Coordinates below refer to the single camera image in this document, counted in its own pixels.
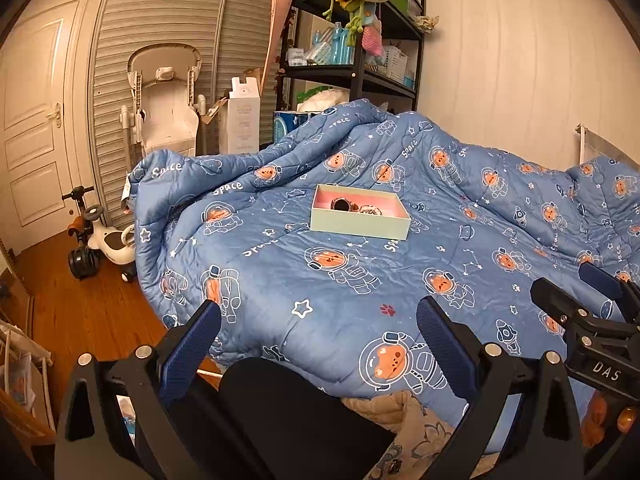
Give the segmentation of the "right hand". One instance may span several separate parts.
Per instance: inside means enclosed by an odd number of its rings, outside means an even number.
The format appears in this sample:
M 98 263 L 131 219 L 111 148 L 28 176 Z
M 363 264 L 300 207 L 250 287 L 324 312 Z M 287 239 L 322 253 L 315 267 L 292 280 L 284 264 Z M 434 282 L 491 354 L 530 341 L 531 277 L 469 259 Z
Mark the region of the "right hand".
M 594 448 L 603 441 L 606 432 L 613 428 L 619 434 L 628 434 L 638 416 L 638 406 L 626 405 L 620 399 L 596 391 L 582 419 L 582 445 Z

